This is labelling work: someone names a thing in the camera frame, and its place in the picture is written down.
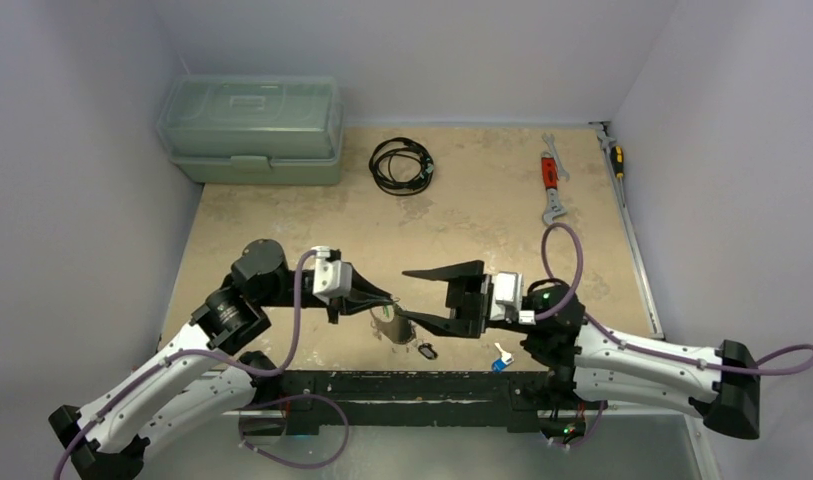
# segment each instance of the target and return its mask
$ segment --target screwdriver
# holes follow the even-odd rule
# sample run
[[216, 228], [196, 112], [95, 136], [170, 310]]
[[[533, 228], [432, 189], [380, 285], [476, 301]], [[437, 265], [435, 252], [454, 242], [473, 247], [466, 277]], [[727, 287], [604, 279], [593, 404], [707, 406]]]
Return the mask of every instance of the screwdriver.
[[615, 179], [618, 181], [618, 200], [621, 206], [626, 206], [624, 201], [624, 151], [618, 145], [612, 147], [609, 153], [609, 160], [612, 163], [612, 172], [615, 174]]

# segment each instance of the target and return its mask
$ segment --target black cable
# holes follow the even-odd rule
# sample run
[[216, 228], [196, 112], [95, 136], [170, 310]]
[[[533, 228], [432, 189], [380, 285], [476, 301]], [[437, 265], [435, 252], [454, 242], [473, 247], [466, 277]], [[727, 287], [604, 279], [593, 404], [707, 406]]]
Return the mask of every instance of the black cable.
[[[404, 146], [384, 150], [390, 143], [402, 143]], [[391, 162], [395, 158], [406, 158], [416, 162], [420, 170], [409, 180], [397, 180], [391, 173]], [[388, 163], [387, 174], [382, 170], [383, 162]], [[435, 165], [426, 147], [406, 137], [395, 137], [380, 143], [368, 160], [368, 170], [371, 171], [374, 182], [380, 190], [396, 197], [417, 195], [426, 190], [432, 182], [434, 169]]]

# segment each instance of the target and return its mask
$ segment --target robotic arm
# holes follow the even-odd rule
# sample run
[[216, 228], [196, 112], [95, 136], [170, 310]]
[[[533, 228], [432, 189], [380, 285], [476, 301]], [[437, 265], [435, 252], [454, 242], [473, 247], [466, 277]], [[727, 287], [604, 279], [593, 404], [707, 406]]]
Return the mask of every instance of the robotic arm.
[[[314, 269], [302, 270], [310, 257]], [[549, 278], [526, 291], [520, 274], [486, 274], [481, 261], [403, 273], [446, 282], [450, 314], [395, 306], [395, 321], [412, 322], [437, 336], [479, 338], [488, 328], [517, 332], [525, 336], [524, 350], [548, 370], [290, 371], [295, 333], [280, 367], [261, 352], [247, 352], [234, 363], [238, 368], [199, 380], [218, 364], [232, 362], [230, 356], [270, 327], [263, 307], [294, 306], [297, 331], [300, 308], [324, 308], [329, 322], [337, 324], [339, 315], [395, 304], [391, 294], [342, 261], [338, 250], [315, 247], [291, 271], [277, 242], [257, 240], [153, 358], [95, 401], [81, 408], [65, 405], [50, 415], [65, 447], [55, 478], [68, 458], [86, 480], [135, 478], [145, 461], [209, 418], [294, 395], [299, 396], [291, 404], [288, 434], [315, 434], [320, 425], [342, 423], [346, 414], [353, 425], [505, 426], [567, 443], [585, 434], [585, 424], [575, 424], [580, 428], [569, 436], [562, 422], [543, 412], [602, 409], [607, 400], [625, 400], [703, 418], [704, 425], [724, 435], [759, 437], [756, 367], [777, 354], [757, 362], [743, 344], [729, 340], [718, 348], [690, 347], [611, 330], [577, 299], [579, 271], [571, 285]], [[802, 367], [812, 365], [813, 358]], [[308, 400], [316, 395], [337, 406], [338, 415]]]

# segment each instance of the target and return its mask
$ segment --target wooden table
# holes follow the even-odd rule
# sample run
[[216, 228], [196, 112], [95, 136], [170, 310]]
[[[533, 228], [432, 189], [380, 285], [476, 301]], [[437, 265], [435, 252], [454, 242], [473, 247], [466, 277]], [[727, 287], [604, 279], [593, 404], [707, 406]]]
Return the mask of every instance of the wooden table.
[[[348, 128], [343, 178], [332, 187], [206, 185], [188, 240], [165, 323], [164, 342], [216, 289], [250, 241], [273, 238], [293, 269], [315, 245], [339, 248], [365, 278], [413, 311], [446, 315], [446, 286], [404, 277], [427, 269], [482, 259], [491, 272], [524, 274], [525, 284], [544, 278], [539, 240], [546, 195], [538, 128]], [[580, 300], [602, 322], [650, 335], [651, 322], [636, 266], [616, 205], [613, 184], [590, 129], [553, 129], [570, 181], [559, 190], [585, 252]], [[367, 162], [381, 141], [407, 136], [423, 143], [436, 162], [428, 190], [413, 197], [381, 192]], [[575, 266], [571, 241], [551, 236], [554, 271], [568, 281]], [[288, 351], [291, 309], [267, 309], [273, 326], [248, 345], [279, 364]], [[369, 312], [330, 325], [323, 310], [304, 310], [293, 369], [487, 370], [498, 357], [494, 342], [515, 355], [510, 370], [541, 369], [518, 342], [523, 337], [489, 330], [480, 339], [436, 338], [417, 329], [417, 339], [394, 345], [373, 327]], [[433, 344], [430, 361], [416, 351]]]

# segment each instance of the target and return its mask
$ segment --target worn wooden surface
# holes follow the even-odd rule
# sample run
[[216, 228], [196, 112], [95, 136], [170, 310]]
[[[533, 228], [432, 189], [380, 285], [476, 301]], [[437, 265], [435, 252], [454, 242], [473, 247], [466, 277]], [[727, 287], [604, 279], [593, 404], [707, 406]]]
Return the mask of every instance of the worn wooden surface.
[[[315, 245], [341, 249], [367, 279], [392, 292], [413, 311], [446, 315], [445, 285], [410, 279], [403, 270], [482, 259], [489, 271], [523, 272], [528, 284], [544, 277], [539, 240], [546, 205], [535, 128], [349, 128], [344, 171], [332, 187], [207, 185], [179, 270], [165, 324], [167, 342], [217, 288], [244, 246], [273, 238], [294, 268], [298, 255]], [[568, 214], [562, 221], [579, 234], [585, 267], [578, 295], [599, 320], [628, 333], [649, 335], [612, 183], [594, 131], [555, 129], [556, 146], [570, 181], [559, 184]], [[430, 188], [414, 197], [382, 193], [367, 169], [382, 140], [408, 136], [436, 161]], [[411, 166], [396, 166], [408, 170]], [[551, 237], [550, 260], [571, 280], [571, 241]], [[289, 345], [287, 308], [268, 309], [273, 327], [248, 345], [279, 364]], [[518, 345], [517, 334], [489, 330], [480, 339], [435, 338], [417, 329], [411, 344], [394, 345], [373, 327], [370, 313], [326, 322], [322, 310], [305, 310], [295, 369], [486, 370], [497, 358], [494, 342], [515, 355], [510, 369], [540, 368]], [[439, 353], [434, 361], [416, 351], [420, 341]]]

